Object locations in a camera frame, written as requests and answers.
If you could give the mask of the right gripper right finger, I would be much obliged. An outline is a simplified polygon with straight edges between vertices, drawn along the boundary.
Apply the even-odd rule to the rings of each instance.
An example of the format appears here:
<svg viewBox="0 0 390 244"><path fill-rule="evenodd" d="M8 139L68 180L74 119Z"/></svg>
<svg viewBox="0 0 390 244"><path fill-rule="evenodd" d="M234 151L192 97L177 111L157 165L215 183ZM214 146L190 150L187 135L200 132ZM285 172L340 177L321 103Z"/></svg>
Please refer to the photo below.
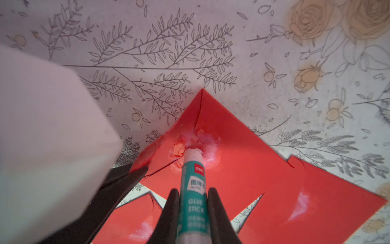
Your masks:
<svg viewBox="0 0 390 244"><path fill-rule="evenodd" d="M242 244L215 188L208 191L208 213L212 244Z"/></svg>

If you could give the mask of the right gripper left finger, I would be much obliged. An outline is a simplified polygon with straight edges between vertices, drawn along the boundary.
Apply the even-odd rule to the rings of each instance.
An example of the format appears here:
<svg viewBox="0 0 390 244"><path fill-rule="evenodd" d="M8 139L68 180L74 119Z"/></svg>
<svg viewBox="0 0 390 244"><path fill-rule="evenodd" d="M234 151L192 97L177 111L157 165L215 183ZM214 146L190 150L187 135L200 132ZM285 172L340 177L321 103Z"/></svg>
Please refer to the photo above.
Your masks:
<svg viewBox="0 0 390 244"><path fill-rule="evenodd" d="M147 244L175 244L179 209L179 191L177 189L172 189L155 230L149 238Z"/></svg>

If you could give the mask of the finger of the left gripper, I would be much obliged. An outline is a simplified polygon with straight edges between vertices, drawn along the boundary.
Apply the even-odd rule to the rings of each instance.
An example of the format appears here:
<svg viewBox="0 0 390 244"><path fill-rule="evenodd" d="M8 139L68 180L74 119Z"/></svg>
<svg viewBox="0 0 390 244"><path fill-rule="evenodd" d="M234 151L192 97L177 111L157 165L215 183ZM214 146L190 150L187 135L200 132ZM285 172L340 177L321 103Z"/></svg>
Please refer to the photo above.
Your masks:
<svg viewBox="0 0 390 244"><path fill-rule="evenodd" d="M130 169L130 165L112 168L82 216L39 243L90 244L118 204L149 170L147 166L134 172Z"/></svg>

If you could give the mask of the white green glue stick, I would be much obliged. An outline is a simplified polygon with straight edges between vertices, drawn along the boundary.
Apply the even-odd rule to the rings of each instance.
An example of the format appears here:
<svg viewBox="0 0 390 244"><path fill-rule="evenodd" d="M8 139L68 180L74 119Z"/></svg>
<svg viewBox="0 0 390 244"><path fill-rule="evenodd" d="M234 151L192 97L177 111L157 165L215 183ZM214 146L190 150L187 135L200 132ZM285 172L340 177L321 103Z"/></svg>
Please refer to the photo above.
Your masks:
<svg viewBox="0 0 390 244"><path fill-rule="evenodd" d="M212 243L206 174L200 149L187 149L184 153L176 243Z"/></svg>

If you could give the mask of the red envelope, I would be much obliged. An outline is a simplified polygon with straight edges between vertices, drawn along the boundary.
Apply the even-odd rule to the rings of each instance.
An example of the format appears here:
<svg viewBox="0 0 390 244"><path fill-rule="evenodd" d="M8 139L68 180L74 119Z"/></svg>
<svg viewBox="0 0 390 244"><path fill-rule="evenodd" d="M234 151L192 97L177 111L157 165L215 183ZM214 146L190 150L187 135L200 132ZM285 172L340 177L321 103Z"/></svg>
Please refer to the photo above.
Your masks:
<svg viewBox="0 0 390 244"><path fill-rule="evenodd" d="M244 244L342 244L387 200L291 156L293 174L264 193L238 237Z"/></svg>
<svg viewBox="0 0 390 244"><path fill-rule="evenodd" d="M116 208L93 244L146 244L161 216L162 208L150 193Z"/></svg>
<svg viewBox="0 0 390 244"><path fill-rule="evenodd" d="M216 188L230 219L254 200L255 213L279 225L294 217L304 168L281 158L204 89L165 134L135 160L132 171L149 169L145 184L161 196L177 188L178 148L203 152L208 188Z"/></svg>

